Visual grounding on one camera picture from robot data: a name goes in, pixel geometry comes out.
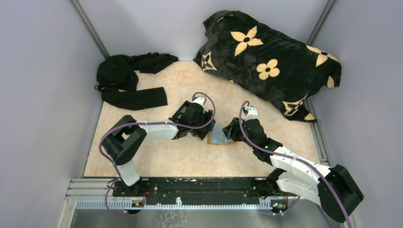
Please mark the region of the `yellow leather card holder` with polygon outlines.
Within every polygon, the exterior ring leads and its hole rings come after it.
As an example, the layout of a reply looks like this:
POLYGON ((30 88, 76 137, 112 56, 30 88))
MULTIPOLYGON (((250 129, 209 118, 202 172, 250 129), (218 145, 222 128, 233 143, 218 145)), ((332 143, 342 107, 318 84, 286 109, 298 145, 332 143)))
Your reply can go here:
POLYGON ((227 139, 221 125, 215 125, 211 132, 207 135, 207 144, 210 145, 229 145, 236 143, 233 140, 227 139))

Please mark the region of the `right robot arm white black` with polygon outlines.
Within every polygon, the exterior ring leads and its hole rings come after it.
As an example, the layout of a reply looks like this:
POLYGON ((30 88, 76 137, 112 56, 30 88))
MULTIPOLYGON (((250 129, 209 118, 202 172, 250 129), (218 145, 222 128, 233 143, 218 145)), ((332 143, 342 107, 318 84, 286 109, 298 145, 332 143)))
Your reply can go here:
POLYGON ((275 169, 267 177, 266 192, 279 196, 289 192, 317 204, 334 221, 344 223, 363 201, 364 195, 342 165, 328 167, 309 161, 267 137, 258 119, 239 122, 234 117, 222 129, 227 139, 244 142, 262 162, 275 169))

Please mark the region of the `black plastic card bin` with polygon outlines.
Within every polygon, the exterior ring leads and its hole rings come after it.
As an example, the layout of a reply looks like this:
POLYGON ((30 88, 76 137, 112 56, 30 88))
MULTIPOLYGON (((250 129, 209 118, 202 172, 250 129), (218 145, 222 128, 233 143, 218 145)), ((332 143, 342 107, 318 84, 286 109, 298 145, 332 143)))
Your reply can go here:
POLYGON ((168 119, 174 123, 182 124, 180 122, 180 119, 190 104, 191 104, 191 102, 184 101, 184 103, 178 108, 178 110, 168 119))

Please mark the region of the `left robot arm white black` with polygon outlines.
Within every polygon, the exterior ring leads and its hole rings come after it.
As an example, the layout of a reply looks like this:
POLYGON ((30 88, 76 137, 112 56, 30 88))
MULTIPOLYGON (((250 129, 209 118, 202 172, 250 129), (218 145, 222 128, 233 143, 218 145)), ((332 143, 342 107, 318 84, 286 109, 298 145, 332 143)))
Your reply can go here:
POLYGON ((122 117, 101 139, 100 148, 110 156, 130 196, 142 192, 141 176, 133 158, 144 141, 177 140, 191 134, 203 140, 214 125, 215 110, 204 104, 185 101, 174 115, 162 122, 139 122, 131 115, 122 117))

